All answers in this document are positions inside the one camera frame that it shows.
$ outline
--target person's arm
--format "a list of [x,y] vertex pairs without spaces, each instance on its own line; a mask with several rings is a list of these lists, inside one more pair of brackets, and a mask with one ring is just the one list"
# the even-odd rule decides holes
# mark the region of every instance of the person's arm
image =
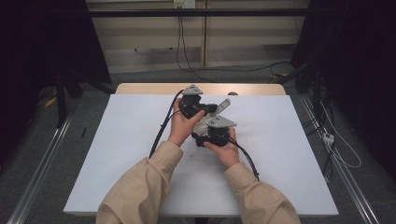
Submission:
[[99,206],[96,223],[157,223],[169,182],[183,152],[180,146],[190,136],[204,112],[186,119],[174,105],[172,128],[150,159],[145,158],[128,170],[111,188]]
[[[230,128],[230,136],[236,139],[234,128]],[[235,145],[229,143],[225,147],[217,147],[205,142],[205,147],[214,151],[227,168],[225,176],[238,199],[243,223],[300,223],[286,196],[271,185],[260,182],[240,162]]]

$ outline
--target gray floor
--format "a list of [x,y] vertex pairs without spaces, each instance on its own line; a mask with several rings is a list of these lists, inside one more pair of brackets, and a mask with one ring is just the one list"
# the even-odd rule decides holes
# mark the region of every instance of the gray floor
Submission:
[[[234,66],[232,69],[260,68],[262,65]],[[286,64],[276,65],[274,73],[288,73],[292,68]],[[270,70],[238,73],[227,71],[200,71],[199,76],[210,78],[217,82],[266,83],[269,81]],[[203,82],[192,73],[180,70],[158,72],[140,72],[134,74],[112,75],[116,87],[121,82]],[[63,213],[68,195],[73,188],[73,180],[78,176],[86,153],[88,152],[95,131],[106,109],[109,96],[89,86],[82,85],[85,90],[81,99],[68,99],[69,105],[78,105],[69,129],[61,143],[54,161],[42,183],[40,191],[30,209],[25,223],[93,223],[93,217],[74,217]],[[285,85],[285,90],[295,106],[301,123],[310,120],[297,94],[293,82]],[[45,153],[50,139],[55,133],[57,124],[56,105],[44,107],[48,98],[37,104],[37,109],[31,126],[23,137],[9,162],[3,167],[0,176],[0,223],[6,223],[18,199],[23,194],[29,180],[35,173],[40,159]],[[347,120],[343,117],[336,101],[332,103],[335,112],[337,131],[352,145],[362,159],[362,167],[350,169],[362,191],[375,210],[381,223],[396,223],[396,183],[384,169],[371,157],[363,141],[351,131]],[[305,129],[312,130],[312,125]],[[316,133],[307,136],[311,147],[323,167],[326,151]],[[343,158],[356,163],[355,156],[341,142],[337,145]],[[337,171],[333,170],[329,189],[339,209],[336,217],[302,217],[303,223],[365,223],[355,202],[351,199],[344,182]]]
[[[216,47],[209,49],[206,67],[270,64],[289,61],[294,45]],[[104,50],[111,75],[178,69],[178,55],[182,67],[188,67],[184,49],[108,49]],[[186,48],[191,67],[203,62],[201,48]]]

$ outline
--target electric wire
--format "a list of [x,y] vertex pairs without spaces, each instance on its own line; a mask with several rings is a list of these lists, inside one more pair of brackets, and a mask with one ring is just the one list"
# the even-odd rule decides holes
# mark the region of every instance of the electric wire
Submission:
[[[327,97],[324,98],[324,101],[327,102],[327,105],[326,105],[325,111],[327,111],[327,108],[329,108],[330,111],[332,112],[332,107],[330,106],[330,94],[329,94],[328,90],[326,90],[326,91],[327,91],[326,92]],[[332,118],[329,119],[329,122],[334,124],[334,113],[333,112],[332,112]],[[330,134],[334,135],[333,128],[330,130]],[[324,141],[322,141],[322,144],[323,144],[324,148],[326,149],[326,145],[325,145]],[[332,179],[332,152],[334,151],[334,147],[335,147],[335,139],[333,140],[331,147],[332,147],[332,150],[330,150],[330,152],[328,152],[328,157],[327,157],[326,163],[324,164],[323,169],[322,169],[322,174],[324,175],[326,172],[327,165],[330,164],[330,169],[331,169],[330,176],[329,176],[330,179]]]
[[343,23],[344,23],[345,18],[346,18],[347,10],[349,8],[349,3],[350,3],[350,0],[348,0],[346,2],[346,9],[344,10],[344,13],[343,13],[342,18],[341,18],[340,25],[338,26],[338,30],[336,31],[335,39],[334,39],[333,43],[331,44],[331,46],[334,45],[338,41],[338,38],[340,37],[341,30],[342,30],[342,27],[343,27]]
[[358,153],[357,153],[357,152],[355,151],[355,149],[353,149],[353,147],[341,136],[341,134],[340,134],[339,132],[337,132],[337,130],[335,129],[335,127],[332,125],[332,122],[331,122],[331,120],[330,120],[330,118],[329,118],[329,114],[327,113],[326,108],[324,107],[323,103],[320,102],[320,104],[321,104],[321,106],[323,107],[324,112],[325,112],[325,114],[326,114],[326,117],[327,117],[327,119],[329,120],[330,125],[332,126],[334,132],[335,132],[335,133],[344,141],[344,143],[346,143],[346,145],[352,150],[352,152],[355,154],[356,158],[358,159],[359,164],[358,164],[358,165],[351,165],[351,164],[347,163],[347,162],[344,161],[339,155],[337,155],[337,154],[334,152],[334,151],[336,150],[336,147],[334,147],[334,149],[332,149],[332,146],[330,146],[330,144],[327,143],[327,145],[329,146],[330,151],[334,154],[334,157],[336,157],[338,160],[340,160],[340,161],[341,161],[343,164],[345,164],[346,166],[351,167],[351,168],[359,168],[359,167],[361,167],[361,158],[359,157]]
[[316,120],[316,119],[311,119],[311,120],[309,120],[309,121],[306,121],[306,122],[302,123],[301,126],[303,126],[303,128],[306,128],[306,127],[308,127],[309,125],[311,125],[312,122],[314,122],[315,120]]
[[[187,61],[187,65],[189,66],[190,70],[184,69],[181,67],[179,61],[178,61],[178,51],[180,48],[180,37],[183,41],[183,49],[184,49],[184,56],[186,58]],[[217,81],[205,78],[205,77],[201,77],[198,74],[196,74],[196,72],[191,68],[190,62],[189,62],[189,57],[187,56],[187,51],[186,51],[186,43],[184,41],[184,28],[183,28],[183,19],[181,17],[178,17],[178,41],[177,41],[177,65],[178,67],[185,72],[192,72],[193,74],[195,74],[196,77],[208,81],[208,82],[213,82],[213,83],[218,83]]]
[[251,170],[253,171],[254,176],[256,176],[257,180],[260,181],[259,179],[259,173],[256,170],[256,166],[254,165],[253,160],[250,158],[250,156],[248,155],[247,151],[242,148],[235,139],[233,139],[231,136],[229,137],[229,139],[226,139],[225,137],[219,135],[219,134],[215,134],[216,137],[220,138],[221,140],[227,141],[231,144],[233,144],[234,146],[238,147],[245,155],[245,157],[247,158],[248,163],[250,164]]
[[[296,1],[293,0],[293,8],[296,7]],[[296,25],[296,31],[297,31],[297,35],[300,37],[300,31],[298,30],[298,25],[297,25],[297,19],[296,17],[294,17],[294,24]]]
[[153,143],[153,145],[152,145],[151,151],[150,151],[149,156],[148,156],[149,158],[151,158],[152,154],[154,154],[155,149],[156,149],[157,146],[158,146],[158,142],[160,141],[160,138],[161,138],[161,136],[163,135],[163,131],[165,130],[166,125],[167,125],[168,122],[169,122],[169,119],[171,119],[177,112],[179,112],[179,110],[178,110],[178,111],[176,111],[175,113],[173,113],[172,116],[169,116],[169,115],[171,114],[171,112],[172,112],[172,108],[173,108],[173,105],[175,104],[175,101],[176,101],[177,97],[178,97],[183,91],[184,91],[184,90],[181,90],[181,91],[179,91],[179,92],[175,95],[175,98],[174,98],[173,101],[172,101],[172,104],[171,104],[171,106],[170,106],[170,108],[169,108],[169,110],[168,110],[168,113],[166,114],[165,120],[163,121],[163,124],[161,125],[161,129],[158,131],[157,137],[156,137],[155,140],[154,140],[154,143]]
[[318,126],[316,129],[312,130],[311,132],[305,133],[305,135],[308,136],[308,135],[310,135],[310,134],[312,134],[312,133],[315,133],[315,132],[317,132],[317,131],[320,131],[320,130],[321,130],[321,127]]
[[[183,68],[183,67],[180,65],[180,61],[179,61],[179,59],[178,59],[178,58],[179,58],[179,55],[178,55],[178,54],[179,54],[179,49],[180,49],[180,38],[181,38],[181,42],[183,43],[184,56],[185,56],[185,58],[186,58],[186,62],[187,62],[187,65],[188,65],[189,69]],[[198,78],[200,78],[200,79],[203,79],[203,80],[208,81],[208,82],[217,83],[217,82],[214,81],[214,80],[211,80],[211,79],[208,79],[208,78],[199,76],[198,74],[196,74],[196,72],[200,72],[200,71],[226,71],[226,72],[241,72],[241,73],[245,73],[245,72],[254,72],[254,71],[260,71],[260,70],[263,70],[263,69],[266,69],[266,68],[270,68],[270,69],[271,69],[271,79],[270,79],[270,81],[271,81],[271,80],[272,80],[272,76],[274,75],[274,74],[272,73],[272,67],[273,67],[274,65],[281,64],[281,63],[288,63],[288,64],[290,64],[290,62],[284,61],[284,62],[272,63],[272,64],[270,64],[270,65],[266,65],[266,66],[259,67],[259,68],[252,68],[252,69],[228,69],[228,68],[198,68],[198,69],[193,69],[193,68],[191,67],[191,65],[190,65],[190,61],[189,61],[189,58],[188,58],[188,56],[187,56],[186,43],[185,43],[185,40],[184,40],[183,19],[182,19],[181,17],[178,17],[177,66],[178,66],[178,68],[179,68],[180,70],[182,70],[182,71],[185,71],[185,72],[192,72],[192,73],[194,73],[194,75],[195,75],[196,77],[198,77]]]

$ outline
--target human hand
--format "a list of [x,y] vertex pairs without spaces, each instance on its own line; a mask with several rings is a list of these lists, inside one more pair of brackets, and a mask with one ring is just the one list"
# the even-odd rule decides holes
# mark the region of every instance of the human hand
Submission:
[[173,107],[174,115],[172,117],[171,133],[169,134],[168,141],[180,147],[184,141],[190,136],[196,123],[198,123],[205,114],[204,110],[198,112],[194,117],[186,119],[181,113],[178,104],[181,98],[177,98]]
[[[231,138],[236,140],[235,128],[230,127],[228,129],[230,131]],[[221,163],[227,169],[239,162],[238,147],[232,143],[228,143],[224,147],[218,147],[218,146],[211,144],[209,142],[204,142],[204,146],[209,148],[210,150],[214,151],[218,155]]]

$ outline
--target black curtain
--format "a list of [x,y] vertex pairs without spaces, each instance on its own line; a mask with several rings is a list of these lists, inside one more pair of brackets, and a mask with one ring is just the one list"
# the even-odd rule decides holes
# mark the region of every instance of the black curtain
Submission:
[[[320,59],[319,70],[372,155],[396,178],[394,7],[392,1],[384,0],[346,0],[341,6],[337,11],[340,26]],[[306,43],[315,43],[312,32],[323,26],[321,22],[304,25],[292,60],[295,65],[312,49]]]
[[91,18],[70,12],[88,12],[85,1],[2,1],[1,160],[35,113],[38,92],[54,86],[57,74],[73,69],[96,82],[110,82]]

